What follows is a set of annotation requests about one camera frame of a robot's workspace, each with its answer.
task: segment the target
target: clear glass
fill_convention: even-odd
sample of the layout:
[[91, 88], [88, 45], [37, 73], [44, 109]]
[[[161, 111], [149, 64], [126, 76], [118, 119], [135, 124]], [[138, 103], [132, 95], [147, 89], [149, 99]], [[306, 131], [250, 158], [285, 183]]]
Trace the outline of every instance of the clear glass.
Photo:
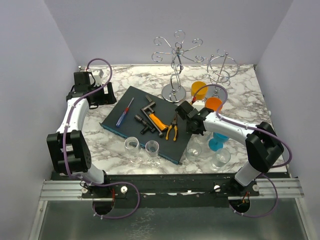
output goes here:
[[201, 134], [198, 134], [196, 137], [195, 137], [195, 140], [199, 143], [199, 144], [205, 144], [209, 139], [210, 137], [212, 136], [212, 132], [210, 131], [205, 131], [203, 132], [203, 136]]
[[187, 159], [188, 162], [192, 163], [198, 159], [201, 152], [202, 152], [202, 148], [199, 143], [190, 142], [186, 146], [185, 158]]
[[151, 140], [145, 144], [146, 154], [149, 156], [146, 165], [151, 169], [157, 169], [160, 164], [159, 153], [159, 143], [157, 141]]
[[217, 150], [211, 160], [211, 165], [215, 170], [225, 166], [231, 159], [230, 152], [225, 148]]
[[130, 155], [130, 162], [133, 164], [138, 164], [142, 161], [142, 156], [140, 153], [141, 146], [139, 143], [139, 140], [135, 138], [134, 136], [128, 137], [124, 141], [124, 149], [125, 152]]

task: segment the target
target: blue glass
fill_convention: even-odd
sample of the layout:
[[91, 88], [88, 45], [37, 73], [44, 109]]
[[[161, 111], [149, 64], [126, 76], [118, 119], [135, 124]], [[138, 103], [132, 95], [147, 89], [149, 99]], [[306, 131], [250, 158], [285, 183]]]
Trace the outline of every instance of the blue glass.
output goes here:
[[216, 152], [217, 150], [222, 149], [224, 147], [224, 143], [228, 140], [229, 140], [228, 136], [214, 132], [213, 138], [210, 139], [208, 145], [212, 151]]

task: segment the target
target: gray wall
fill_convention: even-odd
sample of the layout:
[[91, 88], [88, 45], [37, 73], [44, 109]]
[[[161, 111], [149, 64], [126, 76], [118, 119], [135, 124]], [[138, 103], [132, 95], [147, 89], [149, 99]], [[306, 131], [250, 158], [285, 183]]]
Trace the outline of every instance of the gray wall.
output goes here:
[[258, 81], [276, 132], [291, 146], [320, 236], [320, 1], [294, 0], [257, 66]]
[[[187, 56], [226, 49], [242, 64], [257, 64], [292, 0], [44, 0], [79, 64], [97, 56], [112, 64], [154, 64], [157, 36], [174, 43], [186, 32]], [[168, 64], [170, 57], [162, 62]]]
[[42, 0], [0, 8], [0, 239], [28, 239], [76, 62]]

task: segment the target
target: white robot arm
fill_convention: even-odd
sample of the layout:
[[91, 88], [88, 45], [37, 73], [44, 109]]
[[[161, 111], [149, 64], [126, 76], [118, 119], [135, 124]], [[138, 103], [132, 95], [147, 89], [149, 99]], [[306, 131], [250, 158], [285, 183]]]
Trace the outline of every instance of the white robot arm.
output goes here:
[[107, 93], [105, 93], [104, 89], [98, 90], [76, 104], [66, 132], [66, 149], [63, 148], [62, 138], [72, 106], [74, 106], [80, 97], [100, 87], [100, 75], [100, 71], [93, 74], [90, 72], [74, 73], [74, 91], [70, 91], [66, 97], [67, 110], [63, 122], [56, 133], [49, 134], [46, 138], [52, 164], [57, 173], [67, 174], [64, 161], [64, 151], [66, 151], [71, 175], [85, 178], [87, 181], [96, 184], [104, 183], [105, 173], [92, 164], [91, 153], [82, 134], [82, 128], [90, 106], [114, 104], [117, 102], [111, 82], [106, 85]]
[[[248, 162], [234, 176], [235, 181], [242, 187], [247, 186], [261, 173], [267, 173], [284, 152], [284, 147], [278, 140], [259, 131], [248, 129], [248, 127], [254, 127], [276, 135], [267, 122], [255, 125], [225, 116], [223, 118], [227, 121], [221, 120], [212, 110], [203, 108], [198, 111], [187, 101], [184, 101], [175, 111], [183, 120], [187, 121], [187, 132], [193, 134], [203, 134], [204, 131], [215, 132], [246, 146]], [[244, 125], [246, 128], [231, 124], [228, 120]]]

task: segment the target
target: screwdriver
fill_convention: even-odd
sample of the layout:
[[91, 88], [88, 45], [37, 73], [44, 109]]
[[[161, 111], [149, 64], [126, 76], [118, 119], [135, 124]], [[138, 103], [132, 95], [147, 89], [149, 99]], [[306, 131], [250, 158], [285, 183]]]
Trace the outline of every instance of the screwdriver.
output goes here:
[[127, 112], [129, 111], [129, 107], [130, 107], [130, 105], [131, 105], [131, 103], [132, 103], [132, 101], [133, 101], [134, 99], [135, 99], [134, 97], [131, 99], [131, 101], [129, 102], [129, 105], [125, 108], [125, 110], [123, 111], [123, 113], [122, 113], [122, 115], [120, 116], [119, 120], [116, 122], [116, 125], [115, 125], [115, 126], [116, 126], [117, 128], [120, 127], [122, 121], [124, 120], [125, 116], [127, 115]]

